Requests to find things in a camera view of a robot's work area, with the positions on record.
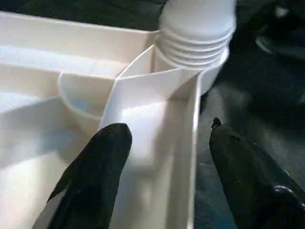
white plastic divider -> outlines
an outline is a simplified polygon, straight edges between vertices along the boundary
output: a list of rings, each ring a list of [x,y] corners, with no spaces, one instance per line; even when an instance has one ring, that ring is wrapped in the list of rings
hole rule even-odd
[[[6,12],[0,12],[0,30],[2,63],[110,78],[158,34]]]
[[[187,152],[181,149],[196,141],[196,126],[191,122],[197,121],[195,106],[199,107],[200,97],[193,95],[194,90],[198,91],[198,77],[183,69],[116,80],[100,128],[127,123],[133,141],[121,176],[112,229],[170,228],[168,225],[175,224],[176,217],[183,214],[177,210],[169,213],[169,209],[182,198],[186,202],[181,211],[190,208],[193,193],[189,189],[194,185],[189,177],[193,169],[190,158],[194,159],[196,148],[190,147]],[[181,224],[174,228],[185,229],[188,221],[178,221]]]
[[[58,79],[60,96],[70,109],[80,129],[94,135],[114,80],[62,73]]]
[[[0,146],[74,125],[57,90],[59,73],[0,65]]]
[[[118,78],[151,73],[153,71],[153,55],[154,45],[150,46],[143,53],[141,53],[134,61],[132,61],[126,67],[126,69],[118,76]]]

plastic compartment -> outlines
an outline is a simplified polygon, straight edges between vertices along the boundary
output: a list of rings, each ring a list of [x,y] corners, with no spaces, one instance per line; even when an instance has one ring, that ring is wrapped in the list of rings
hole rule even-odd
[[[200,87],[183,70],[164,74],[119,79],[105,108],[101,127],[127,123],[133,138],[112,229],[192,226]]]
[[[192,228],[200,96],[228,50],[202,71],[169,62],[157,31],[4,12],[0,28],[0,227],[31,229],[89,138],[126,122],[111,228]]]
[[[110,78],[154,44],[157,33],[5,12],[0,30],[0,62]]]

white plastic cup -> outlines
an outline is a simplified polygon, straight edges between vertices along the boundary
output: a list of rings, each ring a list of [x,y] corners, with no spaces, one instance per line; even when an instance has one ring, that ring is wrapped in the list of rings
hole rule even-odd
[[[236,0],[169,0],[160,29],[189,40],[215,41],[235,27],[235,8]]]
[[[86,134],[93,135],[98,130],[113,84],[113,79],[96,76],[64,73],[59,76],[58,89],[63,103]]]

